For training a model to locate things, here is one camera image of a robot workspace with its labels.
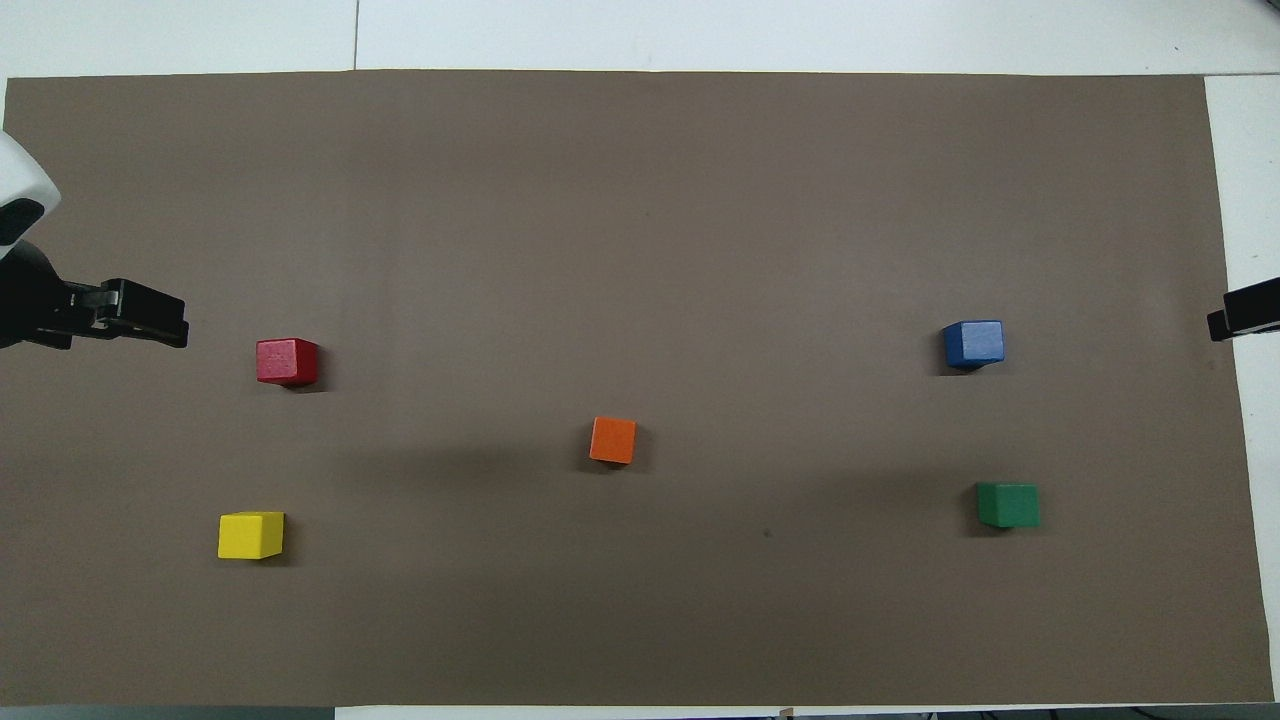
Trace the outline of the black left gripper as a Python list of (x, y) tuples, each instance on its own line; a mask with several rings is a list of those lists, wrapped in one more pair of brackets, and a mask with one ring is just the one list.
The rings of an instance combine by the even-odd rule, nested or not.
[[(99, 338), (95, 311), (79, 306), (91, 284), (64, 281), (46, 255), (19, 240), (1, 263), (1, 346), (31, 342), (68, 350), (74, 337)], [(100, 322), (118, 336), (186, 348), (186, 301), (145, 284), (115, 278), (102, 284), (108, 299)]]

